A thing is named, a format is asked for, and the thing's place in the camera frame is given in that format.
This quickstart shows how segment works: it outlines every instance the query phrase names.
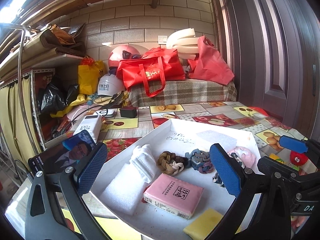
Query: white electronic device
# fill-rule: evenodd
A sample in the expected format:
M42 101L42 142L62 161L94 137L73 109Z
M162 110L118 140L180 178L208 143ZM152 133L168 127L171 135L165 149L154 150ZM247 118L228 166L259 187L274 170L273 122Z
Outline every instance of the white electronic device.
M113 117L116 114L114 109L102 109L94 112L94 115L101 115L103 117Z
M87 130L89 134L91 135L92 139L95 141L95 143L98 140L98 136L100 133L102 125L102 116L97 115L86 115L84 119L79 124L78 128L75 130L73 135L80 133L83 130Z

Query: brown door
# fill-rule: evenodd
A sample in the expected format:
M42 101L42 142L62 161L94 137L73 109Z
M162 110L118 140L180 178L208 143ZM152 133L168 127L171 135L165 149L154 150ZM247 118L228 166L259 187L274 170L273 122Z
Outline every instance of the brown door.
M220 51L235 73L238 100L262 107L305 135L315 132L319 28L306 0L214 4Z

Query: smartphone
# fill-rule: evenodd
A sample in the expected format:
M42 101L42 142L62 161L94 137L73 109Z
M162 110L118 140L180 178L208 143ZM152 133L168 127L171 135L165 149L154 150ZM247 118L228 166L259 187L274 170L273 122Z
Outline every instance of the smartphone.
M38 171L45 174L60 173L66 167L76 166L82 157L87 156L96 146L96 143L87 130L64 140L48 150L28 160L29 167L36 175Z

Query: pink tissue pack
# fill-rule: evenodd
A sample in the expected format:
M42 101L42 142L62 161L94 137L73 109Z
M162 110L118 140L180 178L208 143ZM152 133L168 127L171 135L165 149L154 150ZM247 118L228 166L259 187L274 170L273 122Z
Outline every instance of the pink tissue pack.
M200 201L203 187L198 187L162 173L144 192L144 200L167 212L190 219Z

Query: blue gripper pad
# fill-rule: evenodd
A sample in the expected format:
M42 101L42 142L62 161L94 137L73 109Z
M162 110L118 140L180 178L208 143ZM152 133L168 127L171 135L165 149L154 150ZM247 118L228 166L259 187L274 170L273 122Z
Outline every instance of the blue gripper pad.
M303 141L300 141L296 138L291 138L286 135L280 137L279 144L280 146L297 153L305 153L308 151L308 147Z
M104 143L98 144L99 148L96 149L96 153L89 160L88 164L84 167L82 172L77 178L77 192L79 196L87 194L92 187L92 184L96 180L103 164L105 163L108 150Z
M210 160L226 186L228 193L238 197L241 191L241 178L243 177L241 166L239 166L234 158L230 158L218 143L210 147L209 154Z

